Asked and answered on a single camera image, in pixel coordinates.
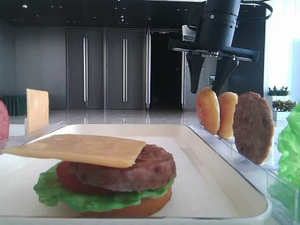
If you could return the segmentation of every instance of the standing cheese slice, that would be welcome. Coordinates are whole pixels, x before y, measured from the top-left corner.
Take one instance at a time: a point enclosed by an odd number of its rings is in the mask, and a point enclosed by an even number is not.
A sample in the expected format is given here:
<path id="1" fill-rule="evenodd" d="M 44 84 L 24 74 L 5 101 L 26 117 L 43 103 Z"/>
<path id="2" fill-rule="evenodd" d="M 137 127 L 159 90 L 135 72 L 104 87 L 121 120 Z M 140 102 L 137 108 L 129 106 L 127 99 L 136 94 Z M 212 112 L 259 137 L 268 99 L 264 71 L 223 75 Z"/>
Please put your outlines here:
<path id="1" fill-rule="evenodd" d="M 4 153 L 127 168 L 135 163 L 145 145 L 143 141 L 109 136 L 54 135 L 7 149 Z"/>

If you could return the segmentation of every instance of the double door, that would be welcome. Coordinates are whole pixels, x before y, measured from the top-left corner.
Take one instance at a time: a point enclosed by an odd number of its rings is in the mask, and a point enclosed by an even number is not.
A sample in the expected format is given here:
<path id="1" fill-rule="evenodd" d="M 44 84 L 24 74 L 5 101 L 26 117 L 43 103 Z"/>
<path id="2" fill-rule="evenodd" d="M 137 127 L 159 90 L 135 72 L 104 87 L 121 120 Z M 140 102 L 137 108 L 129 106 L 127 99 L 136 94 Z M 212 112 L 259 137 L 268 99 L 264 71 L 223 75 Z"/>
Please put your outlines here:
<path id="1" fill-rule="evenodd" d="M 142 31 L 107 31 L 107 107 L 143 109 Z"/>
<path id="2" fill-rule="evenodd" d="M 103 31 L 67 30 L 69 109 L 104 108 Z"/>

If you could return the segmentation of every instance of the tomato slice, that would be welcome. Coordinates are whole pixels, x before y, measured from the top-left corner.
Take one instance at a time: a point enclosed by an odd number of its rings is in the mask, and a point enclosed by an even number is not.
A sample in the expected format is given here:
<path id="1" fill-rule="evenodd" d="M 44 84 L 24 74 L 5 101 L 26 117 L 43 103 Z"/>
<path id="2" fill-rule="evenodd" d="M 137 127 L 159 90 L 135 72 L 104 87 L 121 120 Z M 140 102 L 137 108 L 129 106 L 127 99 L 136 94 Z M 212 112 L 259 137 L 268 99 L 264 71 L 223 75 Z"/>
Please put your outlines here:
<path id="1" fill-rule="evenodd" d="M 64 161 L 56 167 L 56 173 L 61 185 L 73 192 L 85 195 L 106 195 L 116 192 L 101 187 L 83 184 L 78 178 L 70 173 L 69 163 Z"/>

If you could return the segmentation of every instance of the green table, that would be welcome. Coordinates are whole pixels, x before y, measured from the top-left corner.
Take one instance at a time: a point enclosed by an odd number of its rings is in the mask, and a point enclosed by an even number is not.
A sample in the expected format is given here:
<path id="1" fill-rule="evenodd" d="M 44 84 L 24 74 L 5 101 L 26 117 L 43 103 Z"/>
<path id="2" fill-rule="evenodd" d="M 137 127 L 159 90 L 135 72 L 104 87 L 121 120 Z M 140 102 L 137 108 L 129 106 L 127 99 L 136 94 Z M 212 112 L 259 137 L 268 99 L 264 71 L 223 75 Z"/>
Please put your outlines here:
<path id="1" fill-rule="evenodd" d="M 26 95 L 4 95 L 1 98 L 10 116 L 21 116 L 27 113 Z"/>

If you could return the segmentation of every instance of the ceiling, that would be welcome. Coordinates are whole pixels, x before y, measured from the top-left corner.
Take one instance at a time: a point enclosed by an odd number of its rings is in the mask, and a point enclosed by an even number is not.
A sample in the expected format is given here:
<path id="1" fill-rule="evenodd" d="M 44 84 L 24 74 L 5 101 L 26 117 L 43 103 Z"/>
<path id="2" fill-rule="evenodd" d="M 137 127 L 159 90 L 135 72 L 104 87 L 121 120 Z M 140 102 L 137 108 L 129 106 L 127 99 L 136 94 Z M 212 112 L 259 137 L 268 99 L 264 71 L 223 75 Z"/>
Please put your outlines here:
<path id="1" fill-rule="evenodd" d="M 0 17 L 26 26 L 181 29 L 197 4 L 148 0 L 0 0 Z"/>

